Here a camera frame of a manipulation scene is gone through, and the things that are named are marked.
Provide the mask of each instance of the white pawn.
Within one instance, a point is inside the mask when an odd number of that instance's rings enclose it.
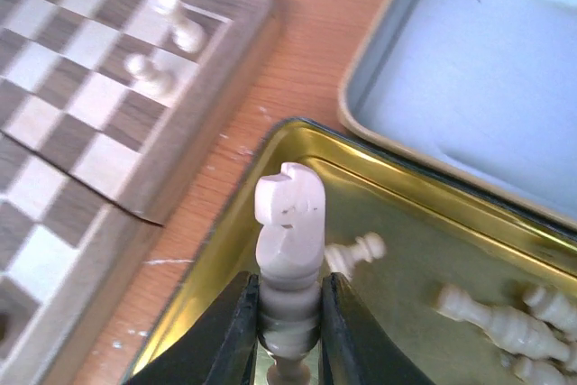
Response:
[[[436,307],[443,316],[478,326],[504,351],[534,360],[555,358],[567,370],[577,370],[577,347],[557,340],[545,322],[527,313],[511,306],[485,306],[453,284],[443,287]]]
[[[387,253],[387,246],[375,233],[357,236],[355,241],[357,244],[351,246],[332,244],[325,248],[325,259],[331,272],[341,272],[349,281],[353,279],[354,267],[359,261],[372,262]]]
[[[567,340],[577,339],[577,307],[558,289],[533,285],[523,294],[529,312],[566,334]]]
[[[563,375],[545,361],[519,358],[513,364],[513,373],[529,385],[577,385],[577,379]]]
[[[148,96],[167,94],[172,86],[172,76],[162,71],[142,54],[134,53],[124,60],[126,70],[142,83],[144,93]]]
[[[187,18],[180,0],[156,0],[155,9],[169,21],[172,39],[181,50],[194,53],[202,48],[206,39],[205,31],[200,24]]]

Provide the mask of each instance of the chess piece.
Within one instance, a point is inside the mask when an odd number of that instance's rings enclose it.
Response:
[[[155,9],[169,21],[172,39],[181,50],[194,53],[202,48],[206,39],[205,31],[200,24],[187,18],[180,0],[156,0]]]
[[[325,249],[325,188],[310,168],[285,162],[259,179],[255,217],[261,268],[259,340],[275,363],[268,385],[308,385],[302,362],[319,338],[320,285]]]
[[[443,316],[478,326],[506,352],[534,360],[554,358],[568,371],[577,371],[577,346],[560,342],[545,322],[527,313],[511,306],[485,306],[453,284],[443,287],[436,307]]]
[[[513,364],[513,373],[529,385],[577,385],[577,378],[563,375],[549,362],[525,356]]]
[[[529,312],[563,331],[568,341],[577,340],[577,307],[558,289],[533,285],[523,294]]]
[[[374,233],[357,236],[356,244],[327,245],[325,259],[331,272],[341,272],[349,281],[353,279],[355,265],[359,261],[372,262],[384,257],[387,247],[382,238]]]
[[[149,96],[161,96],[169,92],[172,76],[167,71],[158,69],[150,59],[134,53],[124,60],[126,70],[142,82],[145,93]]]

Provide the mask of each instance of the wooden table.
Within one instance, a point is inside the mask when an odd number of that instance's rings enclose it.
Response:
[[[284,0],[286,31],[98,338],[75,384],[117,384],[263,135],[305,116],[337,130],[337,87],[382,0]]]

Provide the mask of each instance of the black clip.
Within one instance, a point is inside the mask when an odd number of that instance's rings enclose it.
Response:
[[[258,276],[240,272],[196,323],[124,385],[252,385]],[[322,283],[319,385],[434,385],[333,273]]]

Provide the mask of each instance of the chessboard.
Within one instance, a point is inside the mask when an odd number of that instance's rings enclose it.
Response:
[[[73,376],[278,35],[274,0],[179,1],[197,50],[158,0],[0,0],[0,383]]]

